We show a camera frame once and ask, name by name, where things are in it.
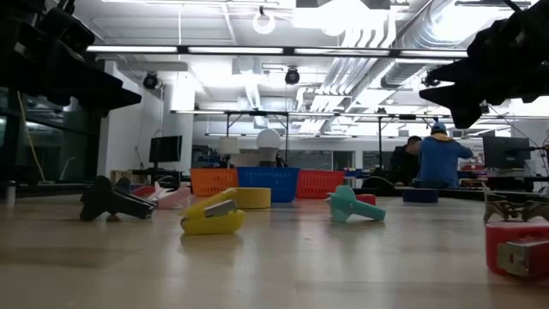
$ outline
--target black jacket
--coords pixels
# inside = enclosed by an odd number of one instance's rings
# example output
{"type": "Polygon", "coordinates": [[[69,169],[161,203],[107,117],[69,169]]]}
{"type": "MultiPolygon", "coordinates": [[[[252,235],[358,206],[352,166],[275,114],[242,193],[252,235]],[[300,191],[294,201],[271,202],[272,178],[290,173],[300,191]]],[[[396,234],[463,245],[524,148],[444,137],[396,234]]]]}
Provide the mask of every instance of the black jacket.
{"type": "Polygon", "coordinates": [[[402,182],[404,185],[410,185],[412,179],[418,176],[418,156],[407,153],[406,146],[396,147],[391,156],[391,171],[393,183],[402,182]]]}

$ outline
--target blue hoodie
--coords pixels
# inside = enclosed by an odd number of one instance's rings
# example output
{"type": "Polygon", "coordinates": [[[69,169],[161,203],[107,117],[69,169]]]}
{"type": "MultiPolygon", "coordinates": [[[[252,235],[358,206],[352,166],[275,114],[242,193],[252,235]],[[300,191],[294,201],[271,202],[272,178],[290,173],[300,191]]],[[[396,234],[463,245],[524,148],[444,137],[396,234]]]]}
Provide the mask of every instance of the blue hoodie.
{"type": "Polygon", "coordinates": [[[463,147],[451,137],[442,133],[427,137],[419,146],[418,178],[420,186],[449,187],[459,186],[457,178],[457,159],[469,159],[473,151],[463,147]]]}

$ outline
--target yellow stapler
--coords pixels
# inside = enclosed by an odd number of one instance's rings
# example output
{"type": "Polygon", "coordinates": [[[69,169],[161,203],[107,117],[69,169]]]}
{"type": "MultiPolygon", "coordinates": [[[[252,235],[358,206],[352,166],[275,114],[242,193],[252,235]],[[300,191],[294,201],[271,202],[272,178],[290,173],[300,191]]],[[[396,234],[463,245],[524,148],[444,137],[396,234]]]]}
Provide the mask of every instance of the yellow stapler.
{"type": "Polygon", "coordinates": [[[232,199],[236,190],[220,194],[190,206],[180,215],[181,227],[187,235],[234,233],[244,223],[244,212],[237,209],[232,199]]]}

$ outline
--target wall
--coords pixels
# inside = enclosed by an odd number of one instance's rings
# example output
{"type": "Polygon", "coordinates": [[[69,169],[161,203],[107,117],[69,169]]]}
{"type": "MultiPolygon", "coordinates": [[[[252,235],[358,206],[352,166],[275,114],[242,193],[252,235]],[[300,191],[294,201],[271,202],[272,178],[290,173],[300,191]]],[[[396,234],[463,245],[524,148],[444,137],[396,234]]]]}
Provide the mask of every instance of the wall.
{"type": "Polygon", "coordinates": [[[140,160],[145,168],[148,162],[151,138],[183,136],[181,161],[160,163],[165,169],[189,174],[192,151],[192,115],[171,114],[174,86],[166,85],[163,100],[131,81],[118,70],[114,62],[106,63],[106,72],[120,79],[124,88],[142,95],[142,102],[110,111],[101,119],[98,175],[110,177],[112,170],[139,169],[140,160]]]}
{"type": "Polygon", "coordinates": [[[164,103],[123,75],[116,63],[106,62],[106,72],[142,95],[141,103],[112,110],[101,119],[97,174],[110,177],[111,170],[138,169],[140,157],[149,166],[150,139],[161,129],[164,103]]]}
{"type": "Polygon", "coordinates": [[[173,163],[161,163],[165,169],[177,169],[186,175],[190,175],[190,162],[192,156],[193,115],[170,113],[172,103],[176,99],[174,85],[167,85],[164,93],[164,121],[162,124],[163,136],[182,136],[181,161],[173,163]]]}

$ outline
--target orange basket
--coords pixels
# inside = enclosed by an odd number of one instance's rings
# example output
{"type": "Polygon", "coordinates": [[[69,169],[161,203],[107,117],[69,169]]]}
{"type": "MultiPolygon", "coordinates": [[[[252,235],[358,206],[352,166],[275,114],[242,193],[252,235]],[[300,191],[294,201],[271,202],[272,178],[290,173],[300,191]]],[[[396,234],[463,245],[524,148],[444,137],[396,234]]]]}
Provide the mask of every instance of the orange basket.
{"type": "Polygon", "coordinates": [[[198,197],[211,197],[228,188],[238,187],[236,168],[191,168],[192,190],[198,197]]]}
{"type": "Polygon", "coordinates": [[[335,192],[343,185],[345,172],[301,170],[298,178],[298,198],[326,198],[327,193],[335,192]]]}

